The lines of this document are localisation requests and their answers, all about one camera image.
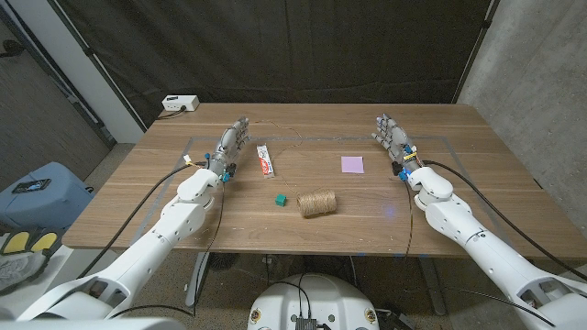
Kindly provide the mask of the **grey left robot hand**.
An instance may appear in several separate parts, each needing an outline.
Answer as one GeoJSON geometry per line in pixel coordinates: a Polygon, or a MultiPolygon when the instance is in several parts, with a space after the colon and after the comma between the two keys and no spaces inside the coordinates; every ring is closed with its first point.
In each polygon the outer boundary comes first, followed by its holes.
{"type": "Polygon", "coordinates": [[[239,152],[249,140],[249,120],[242,116],[229,126],[218,140],[213,150],[208,169],[217,175],[222,174],[227,167],[235,163],[239,152]]]}

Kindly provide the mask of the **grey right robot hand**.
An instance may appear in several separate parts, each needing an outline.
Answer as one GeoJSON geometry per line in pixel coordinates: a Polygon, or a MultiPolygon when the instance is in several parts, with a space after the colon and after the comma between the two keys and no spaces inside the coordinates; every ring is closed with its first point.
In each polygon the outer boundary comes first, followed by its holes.
{"type": "Polygon", "coordinates": [[[371,136],[383,146],[392,162],[407,171],[421,167],[413,141],[395,120],[383,114],[376,118],[376,127],[376,132],[371,136]]]}

